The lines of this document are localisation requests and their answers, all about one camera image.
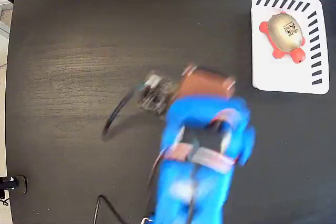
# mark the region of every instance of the table surface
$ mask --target table surface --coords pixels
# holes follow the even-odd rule
[[[14,224],[91,223],[98,194],[139,223],[163,122],[133,103],[113,139],[101,130],[148,71],[177,76],[190,61],[236,76],[257,129],[226,223],[334,223],[336,0],[320,1],[331,83],[323,96],[251,86],[250,0],[15,0],[7,169],[27,176],[29,191],[10,198]]]

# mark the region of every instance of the white plate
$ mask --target white plate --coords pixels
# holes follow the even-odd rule
[[[273,48],[259,30],[272,15],[286,12],[299,23],[306,43],[305,61],[295,64],[289,55],[272,56]],[[319,0],[252,0],[253,86],[260,90],[325,94],[329,90],[326,29]]]

